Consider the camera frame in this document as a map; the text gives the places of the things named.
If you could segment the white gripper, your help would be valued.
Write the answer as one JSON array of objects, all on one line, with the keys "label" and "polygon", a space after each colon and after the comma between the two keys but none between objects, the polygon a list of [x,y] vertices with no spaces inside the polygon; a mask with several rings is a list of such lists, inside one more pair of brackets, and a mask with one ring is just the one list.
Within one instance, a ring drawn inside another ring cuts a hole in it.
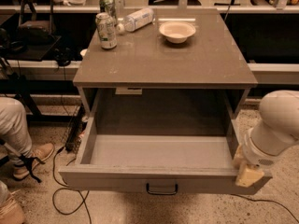
[{"label": "white gripper", "polygon": [[266,154],[255,146],[250,137],[252,131],[253,129],[246,131],[244,144],[237,147],[232,161],[234,168],[240,167],[235,184],[243,188],[248,188],[262,179],[262,169],[271,168],[279,160],[278,156]]}]

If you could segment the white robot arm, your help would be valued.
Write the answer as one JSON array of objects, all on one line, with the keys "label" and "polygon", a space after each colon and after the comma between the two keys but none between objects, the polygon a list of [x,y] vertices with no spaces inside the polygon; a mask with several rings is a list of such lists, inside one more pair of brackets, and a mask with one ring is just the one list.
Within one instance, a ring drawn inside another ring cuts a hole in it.
[{"label": "white robot arm", "polygon": [[288,148],[299,144],[299,91],[266,94],[259,113],[260,121],[245,133],[233,158],[239,187],[257,183]]}]

